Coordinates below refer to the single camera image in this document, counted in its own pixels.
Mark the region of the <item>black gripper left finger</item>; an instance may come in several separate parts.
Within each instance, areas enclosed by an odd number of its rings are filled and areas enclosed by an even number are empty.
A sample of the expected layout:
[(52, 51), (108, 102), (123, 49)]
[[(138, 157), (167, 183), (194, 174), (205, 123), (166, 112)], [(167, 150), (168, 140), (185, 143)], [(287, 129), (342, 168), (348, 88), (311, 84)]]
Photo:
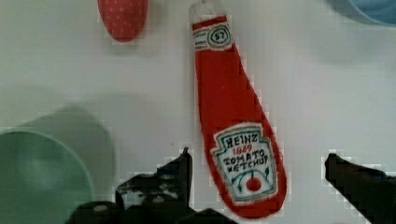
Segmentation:
[(223, 214), (189, 206), (192, 157), (187, 148), (153, 174), (135, 175), (115, 190), (115, 200), (84, 203), (65, 224), (237, 224)]

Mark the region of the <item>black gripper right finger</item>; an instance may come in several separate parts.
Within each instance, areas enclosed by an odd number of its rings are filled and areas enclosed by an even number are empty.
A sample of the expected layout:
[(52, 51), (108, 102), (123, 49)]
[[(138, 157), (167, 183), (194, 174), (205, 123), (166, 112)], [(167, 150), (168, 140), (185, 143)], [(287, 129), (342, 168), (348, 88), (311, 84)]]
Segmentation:
[(330, 153), (325, 179), (371, 224), (395, 224), (396, 179)]

